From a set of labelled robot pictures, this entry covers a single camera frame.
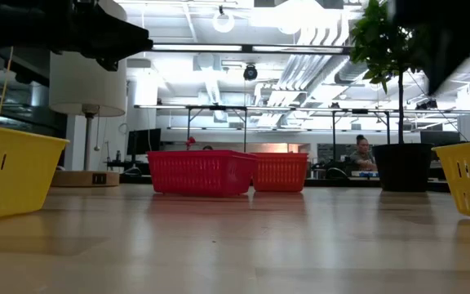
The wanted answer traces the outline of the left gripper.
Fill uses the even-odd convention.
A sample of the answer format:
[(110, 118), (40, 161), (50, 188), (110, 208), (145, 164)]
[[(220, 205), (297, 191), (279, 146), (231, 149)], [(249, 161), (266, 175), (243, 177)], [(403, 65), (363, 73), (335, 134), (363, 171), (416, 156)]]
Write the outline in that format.
[(58, 18), (51, 52), (78, 52), (105, 70), (115, 61), (153, 49), (149, 31), (127, 21), (121, 6), (101, 6), (99, 1), (67, 1)]

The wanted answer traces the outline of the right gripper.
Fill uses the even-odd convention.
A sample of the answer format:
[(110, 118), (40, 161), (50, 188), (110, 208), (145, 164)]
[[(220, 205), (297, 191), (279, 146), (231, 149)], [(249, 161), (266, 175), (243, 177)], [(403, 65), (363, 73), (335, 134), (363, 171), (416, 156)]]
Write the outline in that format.
[[(470, 49), (470, 0), (393, 0), (388, 1), (389, 17), (398, 25), (448, 33), (453, 42)], [(467, 59), (470, 50), (412, 52), (412, 65), (427, 79), (428, 96), (434, 96), (443, 82)]]

